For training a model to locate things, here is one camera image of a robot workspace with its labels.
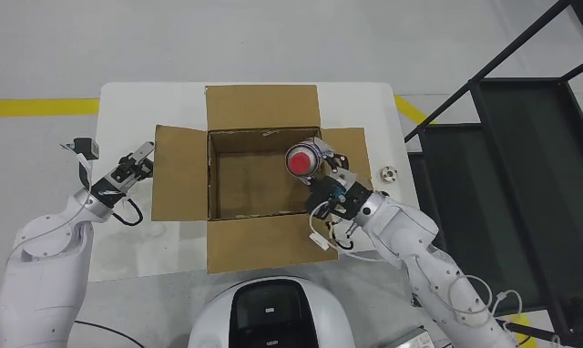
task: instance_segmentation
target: open cardboard box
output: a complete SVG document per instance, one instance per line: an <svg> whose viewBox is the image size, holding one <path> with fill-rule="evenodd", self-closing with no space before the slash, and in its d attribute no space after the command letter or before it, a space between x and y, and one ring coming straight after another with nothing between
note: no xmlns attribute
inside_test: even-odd
<svg viewBox="0 0 583 348"><path fill-rule="evenodd" d="M316 86L207 87L206 99L208 131L156 128L152 220L208 220L209 273L337 259L309 238L309 191L285 153L319 137L370 179L363 129L320 128Z"/></svg>

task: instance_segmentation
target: floor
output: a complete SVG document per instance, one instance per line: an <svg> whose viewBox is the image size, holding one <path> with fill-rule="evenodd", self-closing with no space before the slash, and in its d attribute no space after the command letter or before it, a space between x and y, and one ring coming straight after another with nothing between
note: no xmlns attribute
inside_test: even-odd
<svg viewBox="0 0 583 348"><path fill-rule="evenodd" d="M0 0L0 98L98 97L111 81L377 81L429 113L555 1ZM562 14L493 75L558 76L583 62L583 28L574 20ZM583 77L571 86L581 103ZM137 121L139 114L128 125ZM438 121L476 121L471 99ZM77 190L76 162L58 143L95 135L96 124L96 116L0 118L0 254L18 228L61 210ZM402 124L414 125L405 117ZM79 318L148 347L185 347L205 302L238 281L276 273L330 289L359 347L421 323L444 339L410 308L402 273L344 260L91 283ZM131 345L76 326L69 346Z"/></svg>

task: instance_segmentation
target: red cap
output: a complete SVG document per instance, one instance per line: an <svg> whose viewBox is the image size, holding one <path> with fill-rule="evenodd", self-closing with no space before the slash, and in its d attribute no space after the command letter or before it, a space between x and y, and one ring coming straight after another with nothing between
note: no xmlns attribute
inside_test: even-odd
<svg viewBox="0 0 583 348"><path fill-rule="evenodd" d="M288 161L288 167L291 173L296 175L305 175L310 171L311 165L310 157L302 152L294 154Z"/></svg>

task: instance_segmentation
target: yellow floor line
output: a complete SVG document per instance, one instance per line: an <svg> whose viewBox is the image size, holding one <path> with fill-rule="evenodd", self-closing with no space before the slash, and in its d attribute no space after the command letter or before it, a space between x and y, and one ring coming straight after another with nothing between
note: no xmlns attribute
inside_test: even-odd
<svg viewBox="0 0 583 348"><path fill-rule="evenodd" d="M98 98L0 98L0 118L93 115L98 111Z"/></svg>
<svg viewBox="0 0 583 348"><path fill-rule="evenodd" d="M394 101L397 109L415 124L418 125L427 118L426 114L402 97L395 96ZM98 111L98 98L0 98L0 118L93 115Z"/></svg>
<svg viewBox="0 0 583 348"><path fill-rule="evenodd" d="M510 322L514 322L516 324L520 324L520 325L525 325L525 326L530 326L530 320L528 319L528 316L526 314L514 314L512 316L510 316ZM523 342L527 337L525 335L522 334L517 334L517 338L518 338L518 342ZM522 344L520 346L520 348L537 348L537 342L535 341L535 339L531 338L529 340L527 340L524 344Z"/></svg>
<svg viewBox="0 0 583 348"><path fill-rule="evenodd" d="M397 110L399 110L401 114L408 117L416 125L419 125L422 121L425 120L425 118L427 118L427 115L424 114L423 111L414 107L413 104L398 95L394 96L394 102L397 105Z"/></svg>

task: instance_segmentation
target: table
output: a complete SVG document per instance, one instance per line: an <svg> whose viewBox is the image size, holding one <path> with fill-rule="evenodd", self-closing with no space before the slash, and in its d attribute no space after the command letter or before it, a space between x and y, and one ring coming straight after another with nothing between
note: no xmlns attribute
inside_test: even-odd
<svg viewBox="0 0 583 348"><path fill-rule="evenodd" d="M322 128L364 128L373 186L401 202L418 206L413 176L391 87L382 83L305 83L318 87ZM94 181L118 164L119 158L154 140L156 125L207 130L205 86L233 83L110 83L103 86L96 141L100 158L94 162ZM269 85L253 83L237 85ZM383 183L384 166L398 170L398 180ZM152 179L136 184L129 196L144 213L137 227L111 218L95 226L90 281L107 281L206 269L206 221L151 221ZM136 218L122 204L116 212ZM358 230L356 251L373 248Z"/></svg>

